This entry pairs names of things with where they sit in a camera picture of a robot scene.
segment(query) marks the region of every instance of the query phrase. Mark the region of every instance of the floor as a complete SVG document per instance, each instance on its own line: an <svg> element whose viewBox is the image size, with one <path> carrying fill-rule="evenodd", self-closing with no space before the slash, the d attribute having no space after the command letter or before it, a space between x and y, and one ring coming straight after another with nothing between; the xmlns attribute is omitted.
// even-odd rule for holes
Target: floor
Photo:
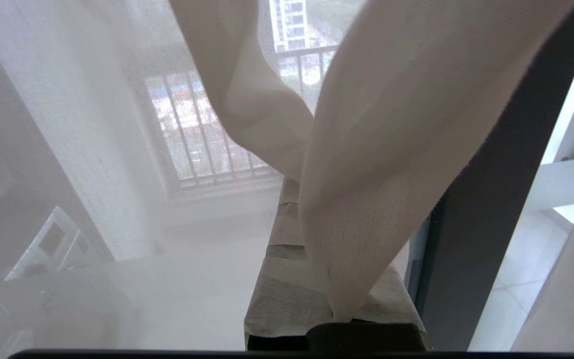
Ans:
<svg viewBox="0 0 574 359"><path fill-rule="evenodd" d="M472 337L472 352L507 352L526 320L568 232L542 211L522 213Z"/></svg>

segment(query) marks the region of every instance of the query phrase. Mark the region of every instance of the tiled floor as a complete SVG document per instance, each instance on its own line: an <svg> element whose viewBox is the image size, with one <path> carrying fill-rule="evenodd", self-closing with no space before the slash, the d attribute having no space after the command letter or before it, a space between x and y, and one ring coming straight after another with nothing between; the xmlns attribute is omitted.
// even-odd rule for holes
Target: tiled floor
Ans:
<svg viewBox="0 0 574 359"><path fill-rule="evenodd" d="M509 351L568 233L540 211L522 213L482 312L470 351Z"/></svg>

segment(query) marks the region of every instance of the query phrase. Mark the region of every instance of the high-rise building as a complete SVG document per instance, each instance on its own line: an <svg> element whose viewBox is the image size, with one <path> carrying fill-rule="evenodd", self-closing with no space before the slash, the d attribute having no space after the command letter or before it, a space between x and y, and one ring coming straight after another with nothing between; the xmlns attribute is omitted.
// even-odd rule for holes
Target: high-rise building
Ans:
<svg viewBox="0 0 574 359"><path fill-rule="evenodd" d="M305 4L306 0L269 0L276 52L307 47Z"/></svg>

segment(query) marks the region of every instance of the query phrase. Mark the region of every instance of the sheer curtain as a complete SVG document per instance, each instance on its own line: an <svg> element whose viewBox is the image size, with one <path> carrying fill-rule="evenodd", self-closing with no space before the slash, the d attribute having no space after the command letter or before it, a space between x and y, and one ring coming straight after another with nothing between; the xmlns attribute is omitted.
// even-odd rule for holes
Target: sheer curtain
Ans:
<svg viewBox="0 0 574 359"><path fill-rule="evenodd" d="M0 1L0 357L243 348L283 177L352 318L574 2L363 4Z"/></svg>

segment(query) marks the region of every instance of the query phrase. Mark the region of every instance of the balcony railing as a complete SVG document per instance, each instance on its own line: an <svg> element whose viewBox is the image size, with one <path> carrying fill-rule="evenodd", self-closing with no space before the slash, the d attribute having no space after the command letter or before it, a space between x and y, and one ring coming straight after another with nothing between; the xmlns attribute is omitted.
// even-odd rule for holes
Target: balcony railing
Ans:
<svg viewBox="0 0 574 359"><path fill-rule="evenodd" d="M277 54L281 79L312 111L335 48ZM156 115L156 131L164 138L173 166L173 170L164 170L176 173L177 190L276 174L227 136L196 71L148 76L145 85Z"/></svg>

